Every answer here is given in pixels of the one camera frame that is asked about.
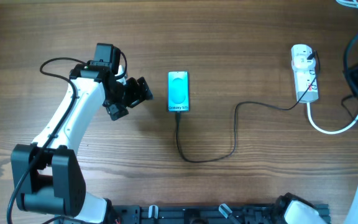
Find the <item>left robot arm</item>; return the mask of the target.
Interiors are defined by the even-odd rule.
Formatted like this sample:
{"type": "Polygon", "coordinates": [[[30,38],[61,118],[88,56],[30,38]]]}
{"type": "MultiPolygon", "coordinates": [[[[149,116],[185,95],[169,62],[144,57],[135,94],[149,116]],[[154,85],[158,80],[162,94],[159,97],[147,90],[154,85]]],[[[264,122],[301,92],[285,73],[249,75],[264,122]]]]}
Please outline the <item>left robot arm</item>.
{"type": "Polygon", "coordinates": [[[83,136],[100,108],[112,120],[153,98],[144,78],[127,76],[125,54],[112,44],[98,43],[94,58],[77,60],[65,78],[67,92],[48,125],[30,144],[18,144],[11,154],[14,190],[7,206],[51,215],[57,223],[121,223],[122,215],[109,199],[86,189],[77,159],[83,136]]]}

